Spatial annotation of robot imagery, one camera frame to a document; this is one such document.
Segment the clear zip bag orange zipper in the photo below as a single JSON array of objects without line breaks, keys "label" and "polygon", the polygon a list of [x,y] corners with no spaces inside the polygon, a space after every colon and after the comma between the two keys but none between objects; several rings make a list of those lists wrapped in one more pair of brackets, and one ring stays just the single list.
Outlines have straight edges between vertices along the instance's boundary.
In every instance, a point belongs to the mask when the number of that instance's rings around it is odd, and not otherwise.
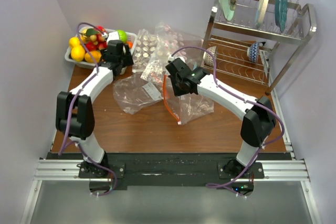
[{"label": "clear zip bag orange zipper", "polygon": [[196,94],[185,94],[176,97],[170,78],[163,80],[163,102],[167,111],[176,119],[178,125],[187,124],[214,112],[214,102],[209,98]]}]

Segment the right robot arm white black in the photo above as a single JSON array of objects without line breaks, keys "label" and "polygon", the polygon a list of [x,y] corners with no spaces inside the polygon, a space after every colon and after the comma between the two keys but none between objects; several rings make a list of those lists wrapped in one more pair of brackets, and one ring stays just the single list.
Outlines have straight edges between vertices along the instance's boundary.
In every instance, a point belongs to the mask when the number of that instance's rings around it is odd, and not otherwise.
[{"label": "right robot arm white black", "polygon": [[180,57],[170,57],[166,70],[175,96],[201,95],[230,110],[242,121],[242,145],[236,158],[224,165],[223,170],[239,178],[250,175],[251,164],[256,160],[254,154],[276,126],[270,100],[241,93],[201,67],[192,70]]}]

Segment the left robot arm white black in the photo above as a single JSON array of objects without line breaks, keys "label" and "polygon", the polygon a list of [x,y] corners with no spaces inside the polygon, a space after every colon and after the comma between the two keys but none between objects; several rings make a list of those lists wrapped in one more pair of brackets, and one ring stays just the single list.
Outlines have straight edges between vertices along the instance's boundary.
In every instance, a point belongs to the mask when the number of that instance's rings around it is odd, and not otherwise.
[{"label": "left robot arm white black", "polygon": [[83,155],[79,167],[97,178],[111,176],[113,172],[106,152],[93,133],[95,117],[92,104],[131,65],[133,59],[129,45],[120,40],[110,40],[98,67],[76,88],[57,95],[56,129],[64,134],[58,155],[62,155],[69,145],[75,144]]}]

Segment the clear bag pink dots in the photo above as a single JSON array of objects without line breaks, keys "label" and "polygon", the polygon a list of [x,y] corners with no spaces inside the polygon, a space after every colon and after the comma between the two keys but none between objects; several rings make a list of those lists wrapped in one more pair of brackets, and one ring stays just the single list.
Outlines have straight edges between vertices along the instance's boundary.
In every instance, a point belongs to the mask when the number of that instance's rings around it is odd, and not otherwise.
[{"label": "clear bag pink dots", "polygon": [[183,58],[191,69],[201,65],[202,56],[198,49],[203,45],[201,37],[171,28],[165,23],[159,23],[154,34],[157,38],[156,47],[141,74],[141,79],[163,84],[164,75],[167,74],[165,66],[170,56]]}]

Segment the crumpled clear zip bag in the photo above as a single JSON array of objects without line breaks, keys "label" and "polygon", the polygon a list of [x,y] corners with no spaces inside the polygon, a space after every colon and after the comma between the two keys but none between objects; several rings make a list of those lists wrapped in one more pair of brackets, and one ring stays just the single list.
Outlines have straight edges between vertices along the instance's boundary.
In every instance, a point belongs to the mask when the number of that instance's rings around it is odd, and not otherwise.
[{"label": "crumpled clear zip bag", "polygon": [[135,114],[163,100],[163,88],[142,79],[140,73],[134,73],[113,84],[113,97],[123,112]]}]

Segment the red lychee bunch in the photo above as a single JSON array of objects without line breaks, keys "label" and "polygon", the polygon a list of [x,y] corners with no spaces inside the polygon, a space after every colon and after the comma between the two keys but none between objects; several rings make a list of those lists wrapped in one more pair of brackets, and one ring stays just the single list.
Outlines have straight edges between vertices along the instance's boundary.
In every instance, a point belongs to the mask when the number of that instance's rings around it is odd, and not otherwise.
[{"label": "red lychee bunch", "polygon": [[107,39],[104,38],[101,33],[91,35],[89,39],[91,48],[94,48],[95,50],[105,50],[107,48]]}]

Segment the yellow mango fruit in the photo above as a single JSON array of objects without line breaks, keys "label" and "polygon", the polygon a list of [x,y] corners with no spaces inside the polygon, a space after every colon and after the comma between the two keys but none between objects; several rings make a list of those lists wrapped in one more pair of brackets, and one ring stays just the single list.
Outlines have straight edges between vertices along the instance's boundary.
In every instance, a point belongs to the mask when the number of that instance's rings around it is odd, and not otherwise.
[{"label": "yellow mango fruit", "polygon": [[95,51],[91,51],[91,52],[87,52],[85,53],[85,61],[88,62],[88,63],[99,63],[100,59],[101,59],[101,52],[98,51],[98,50],[95,50]]}]

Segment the green lime fruit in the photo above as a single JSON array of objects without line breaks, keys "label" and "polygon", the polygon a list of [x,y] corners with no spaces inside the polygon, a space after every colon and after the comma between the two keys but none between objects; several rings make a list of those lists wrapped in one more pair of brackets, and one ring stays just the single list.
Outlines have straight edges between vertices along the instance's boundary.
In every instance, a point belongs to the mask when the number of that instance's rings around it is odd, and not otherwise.
[{"label": "green lime fruit", "polygon": [[117,40],[122,41],[124,44],[128,42],[128,36],[127,33],[123,30],[116,30],[118,38]]}]

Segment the red apple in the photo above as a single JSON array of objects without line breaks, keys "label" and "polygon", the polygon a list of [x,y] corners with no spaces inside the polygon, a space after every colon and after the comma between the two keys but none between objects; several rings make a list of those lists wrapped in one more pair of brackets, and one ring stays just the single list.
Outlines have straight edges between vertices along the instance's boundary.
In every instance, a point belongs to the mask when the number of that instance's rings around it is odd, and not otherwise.
[{"label": "red apple", "polygon": [[92,42],[88,42],[85,44],[85,47],[89,50],[89,51],[95,51],[97,50],[97,46],[92,43]]}]

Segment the yellow lemon front left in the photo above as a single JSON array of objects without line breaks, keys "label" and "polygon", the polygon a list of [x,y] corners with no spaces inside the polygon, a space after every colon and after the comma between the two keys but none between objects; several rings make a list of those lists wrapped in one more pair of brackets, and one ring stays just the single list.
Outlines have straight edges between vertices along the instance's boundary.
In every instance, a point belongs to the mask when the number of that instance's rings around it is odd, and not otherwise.
[{"label": "yellow lemon front left", "polygon": [[76,62],[81,62],[85,58],[86,51],[85,49],[81,46],[75,46],[71,49],[71,58],[76,61]]}]

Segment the blue white patterned bowl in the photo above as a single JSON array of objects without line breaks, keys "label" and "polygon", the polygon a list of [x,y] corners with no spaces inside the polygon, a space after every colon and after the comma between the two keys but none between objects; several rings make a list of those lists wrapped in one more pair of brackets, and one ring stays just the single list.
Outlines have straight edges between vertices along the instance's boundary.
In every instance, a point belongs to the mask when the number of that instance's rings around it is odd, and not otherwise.
[{"label": "blue white patterned bowl", "polygon": [[253,43],[247,50],[247,57],[252,63],[257,63],[260,43]]}]

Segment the steel dish rack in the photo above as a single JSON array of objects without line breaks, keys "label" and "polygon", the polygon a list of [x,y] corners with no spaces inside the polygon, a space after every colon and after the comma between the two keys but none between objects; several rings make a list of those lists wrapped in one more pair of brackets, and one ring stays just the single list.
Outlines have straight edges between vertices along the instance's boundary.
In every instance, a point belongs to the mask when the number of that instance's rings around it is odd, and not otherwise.
[{"label": "steel dish rack", "polygon": [[[275,0],[269,0],[262,26],[255,27],[255,17],[259,0],[237,0],[233,19],[227,21],[215,0],[205,32],[203,46],[217,47],[214,67],[218,72],[264,85],[265,94],[272,93],[275,86],[288,71],[298,55],[303,51],[317,29],[316,16],[311,4],[301,6],[289,2],[286,28],[281,34],[275,23]],[[257,63],[247,57],[248,48],[260,43]],[[295,51],[272,77],[271,61],[285,46],[295,47]]]}]

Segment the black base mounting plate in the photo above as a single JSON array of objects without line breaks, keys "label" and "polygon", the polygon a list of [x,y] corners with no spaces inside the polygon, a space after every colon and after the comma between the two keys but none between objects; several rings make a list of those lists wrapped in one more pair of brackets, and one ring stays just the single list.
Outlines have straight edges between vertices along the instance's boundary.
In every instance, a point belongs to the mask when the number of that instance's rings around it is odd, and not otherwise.
[{"label": "black base mounting plate", "polygon": [[110,189],[114,178],[117,179],[116,189],[126,190],[131,186],[221,185],[238,177],[247,181],[235,181],[230,187],[240,193],[251,192],[253,180],[264,177],[260,162],[245,168],[232,154],[220,153],[106,154],[99,167],[85,161],[77,166],[79,178],[91,180],[91,191]]}]

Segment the white cream plate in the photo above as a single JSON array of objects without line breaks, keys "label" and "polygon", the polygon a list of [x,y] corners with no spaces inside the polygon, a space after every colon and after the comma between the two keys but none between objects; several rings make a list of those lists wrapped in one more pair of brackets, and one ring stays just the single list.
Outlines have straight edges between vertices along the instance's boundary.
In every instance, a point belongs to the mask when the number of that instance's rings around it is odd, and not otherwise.
[{"label": "white cream plate", "polygon": [[259,29],[264,22],[268,2],[269,0],[259,0],[258,1],[258,8],[257,8],[257,13],[256,13],[256,18],[255,18],[255,27],[257,29]]}]

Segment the teal blue plate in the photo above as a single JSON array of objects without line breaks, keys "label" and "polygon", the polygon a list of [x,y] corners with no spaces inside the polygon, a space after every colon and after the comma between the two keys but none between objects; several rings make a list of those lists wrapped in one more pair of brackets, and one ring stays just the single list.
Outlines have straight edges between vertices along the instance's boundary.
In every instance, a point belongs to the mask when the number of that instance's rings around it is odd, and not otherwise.
[{"label": "teal blue plate", "polygon": [[282,34],[286,28],[288,0],[275,0],[275,23]]}]

